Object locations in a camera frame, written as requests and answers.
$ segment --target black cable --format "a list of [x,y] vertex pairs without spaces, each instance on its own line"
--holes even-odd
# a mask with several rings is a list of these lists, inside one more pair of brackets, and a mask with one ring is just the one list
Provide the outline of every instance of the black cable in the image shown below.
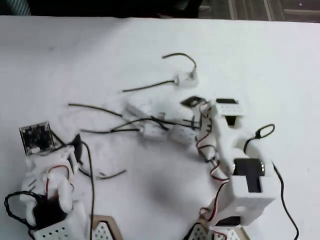
[[168,81],[162,81],[162,82],[158,82],[152,85],[147,85],[147,86],[142,86],[142,87],[137,87],[137,88],[132,88],[132,89],[126,89],[126,90],[122,90],[123,93],[127,93],[127,92],[133,92],[133,91],[138,91],[138,90],[143,90],[143,89],[150,89],[156,86],[160,86],[160,85],[164,85],[164,84],[174,84],[175,81],[174,80],[168,80]]
[[90,166],[90,179],[91,179],[91,189],[92,189],[92,200],[91,200],[91,216],[90,216],[90,240],[92,240],[92,231],[94,228],[94,209],[95,209],[95,181],[94,181],[94,170],[92,167],[92,159],[91,159],[91,152],[88,144],[86,144],[84,141],[81,141],[81,143],[86,147],[86,150],[88,152],[88,158],[89,158],[89,166]]
[[283,205],[283,208],[284,208],[286,215],[288,216],[288,218],[290,219],[290,221],[292,222],[292,224],[296,230],[294,240],[297,240],[299,237],[299,229],[297,227],[297,224],[295,223],[295,221],[291,217],[291,215],[287,209],[286,203],[285,203],[285,198],[284,198],[285,183],[284,183],[284,180],[283,180],[279,170],[277,169],[276,165],[274,163],[272,163],[272,164],[273,164],[273,169],[274,169],[274,171],[275,171],[276,175],[278,176],[280,183],[281,183],[281,194],[280,194],[281,195],[281,202],[282,202],[282,205]]
[[159,120],[159,119],[157,119],[157,118],[155,118],[155,117],[144,117],[144,118],[139,118],[139,119],[136,119],[136,120],[133,120],[133,121],[128,121],[127,123],[124,123],[124,124],[122,124],[122,125],[120,125],[120,126],[116,126],[116,127],[112,128],[112,130],[116,130],[116,129],[122,128],[122,127],[124,127],[124,126],[130,125],[130,124],[134,124],[134,123],[136,123],[136,122],[141,122],[141,121],[153,121],[153,122],[159,124],[159,126],[160,126],[162,129],[164,129],[164,130],[166,130],[166,131],[169,130],[169,128],[167,128],[166,126],[164,126],[164,125],[161,123],[161,120]]
[[[263,130],[263,129],[265,129],[265,128],[268,128],[268,127],[272,127],[272,130],[271,130],[269,133],[261,136],[261,130]],[[247,146],[248,146],[248,144],[249,144],[252,140],[254,140],[254,139],[263,139],[263,138],[269,136],[270,134],[272,134],[272,133],[275,131],[275,129],[276,129],[276,126],[275,126],[274,124],[269,124],[269,125],[266,125],[266,126],[263,126],[263,127],[259,128],[259,129],[255,132],[255,137],[252,137],[252,138],[248,139],[248,140],[245,142],[244,147],[243,147],[243,152],[246,153],[246,151],[247,151]],[[273,164],[273,169],[274,169],[276,175],[278,176],[278,178],[279,178],[279,180],[280,180],[280,184],[281,184],[280,196],[281,196],[282,206],[283,206],[283,209],[284,209],[286,215],[288,216],[288,218],[290,219],[290,221],[292,222],[292,224],[293,224],[293,226],[294,226],[294,228],[295,228],[295,230],[296,230],[296,234],[295,234],[294,240],[297,240],[298,237],[299,237],[299,229],[298,229],[297,224],[295,223],[295,221],[294,221],[293,218],[291,217],[291,215],[290,215],[290,213],[289,213],[289,211],[288,211],[288,209],[287,209],[286,203],[285,203],[285,198],[284,198],[285,183],[284,183],[284,180],[283,180],[283,178],[282,178],[279,170],[277,169],[276,165],[275,165],[274,163],[272,163],[272,164]]]
[[32,191],[16,191],[16,192],[13,192],[13,193],[9,194],[4,199],[4,206],[5,206],[5,210],[6,210],[7,214],[8,214],[8,216],[13,218],[13,219],[15,219],[15,220],[17,220],[17,221],[19,221],[20,223],[26,225],[30,230],[35,230],[35,229],[37,229],[36,226],[30,225],[25,218],[21,218],[21,217],[18,217],[17,215],[14,215],[10,210],[9,199],[12,198],[12,197],[15,197],[15,196],[20,196],[20,195],[31,196],[36,200],[37,203],[42,202],[44,200],[44,196],[39,195],[37,193],[34,193]]
[[93,105],[86,105],[86,104],[79,104],[79,103],[68,103],[68,106],[71,106],[71,107],[84,107],[84,108],[89,108],[89,109],[101,110],[101,111],[104,111],[106,113],[113,114],[115,116],[118,116],[118,117],[122,118],[122,114],[114,112],[114,111],[111,111],[111,110],[108,110],[108,109],[103,108],[103,107],[98,107],[98,106],[93,106]]
[[60,137],[57,136],[57,134],[51,130],[52,135],[54,136],[54,138],[62,145],[62,146],[66,146],[66,143],[64,141],[62,141],[62,139]]
[[[271,131],[268,132],[267,134],[261,136],[261,131],[262,131],[263,129],[266,129],[266,128],[269,128],[269,127],[272,127]],[[255,136],[252,137],[252,138],[249,138],[249,139],[245,142],[245,144],[244,144],[244,146],[243,146],[243,152],[246,153],[246,151],[247,151],[247,146],[248,146],[248,144],[249,144],[252,140],[254,140],[254,139],[263,139],[263,138],[265,138],[265,137],[268,137],[268,136],[269,136],[270,134],[272,134],[275,130],[276,130],[276,125],[274,125],[273,123],[260,127],[260,128],[255,132]]]
[[[79,171],[80,171],[83,175],[85,175],[85,176],[87,176],[87,177],[91,177],[90,174],[88,174],[87,172],[83,171],[81,168],[79,168]],[[107,175],[105,175],[103,172],[100,172],[100,174],[101,174],[101,175],[104,175],[104,176],[97,176],[96,178],[99,179],[99,180],[113,179],[113,178],[115,178],[115,177],[117,177],[117,176],[119,176],[119,175],[121,175],[121,174],[126,173],[126,172],[127,172],[127,170],[122,170],[122,171],[120,171],[120,172],[118,172],[118,173],[116,173],[116,174],[110,175],[110,176],[107,176]]]
[[168,55],[165,55],[162,57],[162,59],[167,59],[167,58],[170,58],[170,57],[173,57],[173,56],[185,56],[187,57],[189,60],[191,60],[194,64],[194,67],[193,69],[195,70],[197,68],[197,63],[196,61],[190,57],[189,55],[185,54],[185,53],[182,53],[182,52],[176,52],[176,53],[171,53],[171,54],[168,54]]
[[163,124],[169,124],[169,125],[179,125],[179,126],[183,126],[183,127],[187,127],[187,128],[195,128],[195,129],[200,129],[199,127],[197,126],[192,126],[192,125],[186,125],[186,124],[182,124],[182,123],[178,123],[178,122],[174,122],[174,121],[167,121],[167,120],[162,120],[162,119],[158,119],[158,118],[155,118],[154,116],[151,116],[152,119],[160,122],[160,123],[163,123]]
[[112,134],[117,132],[139,132],[140,129],[138,128],[129,128],[129,129],[116,129],[116,130],[110,130],[110,131],[94,131],[94,130],[88,130],[88,129],[80,129],[83,133],[89,133],[89,134]]

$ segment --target black circuit board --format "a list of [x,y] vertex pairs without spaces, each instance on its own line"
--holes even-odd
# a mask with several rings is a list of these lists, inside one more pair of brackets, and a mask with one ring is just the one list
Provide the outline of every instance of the black circuit board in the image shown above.
[[19,128],[26,156],[55,149],[49,122]]

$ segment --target perforated plate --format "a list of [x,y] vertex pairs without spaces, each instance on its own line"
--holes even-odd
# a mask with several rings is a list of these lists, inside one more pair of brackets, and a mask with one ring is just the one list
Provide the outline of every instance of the perforated plate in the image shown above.
[[114,240],[108,225],[105,222],[100,222],[94,230],[95,240]]
[[241,240],[237,235],[236,231],[233,229],[216,229],[216,231],[227,235],[227,239],[221,234],[215,233],[214,238],[212,238],[212,231],[209,234],[206,233],[201,225],[196,225],[188,240]]
[[216,103],[216,110],[221,116],[244,116],[245,110],[239,103]]
[[194,226],[188,240],[207,240],[207,239],[209,238],[205,229],[200,224],[197,224],[196,226]]
[[86,240],[84,232],[78,216],[72,211],[65,220],[34,232],[34,239]]
[[223,235],[214,234],[214,240],[241,240],[240,237],[237,235],[236,231],[233,229],[219,229],[218,232],[227,235],[227,239]]

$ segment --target white tabletop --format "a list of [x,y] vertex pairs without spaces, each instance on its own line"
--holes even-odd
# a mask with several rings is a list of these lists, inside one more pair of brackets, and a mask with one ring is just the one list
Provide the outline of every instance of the white tabletop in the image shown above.
[[[252,130],[275,123],[263,140],[285,181],[285,200],[300,239],[315,239],[320,215],[320,24],[226,20],[0,17],[0,198],[20,189],[25,173],[18,128],[48,120],[70,140],[80,128],[108,129],[115,116],[68,108],[95,104],[120,112],[131,94],[121,89],[170,79],[187,60],[198,64],[199,86],[139,92],[172,102],[191,95],[235,97],[246,104]],[[93,164],[118,178],[96,182],[95,213],[114,216],[126,240],[181,239],[199,208],[215,196],[210,166],[170,141],[135,132],[82,134]],[[76,189],[90,207],[90,182]],[[279,199],[247,231],[252,239],[292,240],[294,227]],[[24,208],[12,205],[17,214]],[[27,229],[0,208],[0,233],[28,239]]]

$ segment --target white robot body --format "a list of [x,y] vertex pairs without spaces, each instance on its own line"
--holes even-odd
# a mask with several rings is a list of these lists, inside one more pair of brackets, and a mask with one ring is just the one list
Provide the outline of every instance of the white robot body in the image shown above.
[[[216,214],[210,221],[211,226],[232,227],[236,225],[247,226],[258,218],[273,200],[276,199],[276,175],[271,160],[261,151],[260,141],[251,141],[244,153],[246,140],[252,138],[252,133],[246,128],[245,113],[238,102],[218,103],[210,101],[204,110],[201,110],[202,127],[200,139],[205,137],[198,145],[214,145],[201,149],[207,159],[219,160],[219,168],[214,172],[219,179],[228,182],[222,187],[216,201]],[[227,122],[227,117],[233,118],[234,124]],[[260,173],[257,182],[255,176],[237,174],[241,165],[260,164]],[[215,207],[215,199],[207,209],[208,219]]]

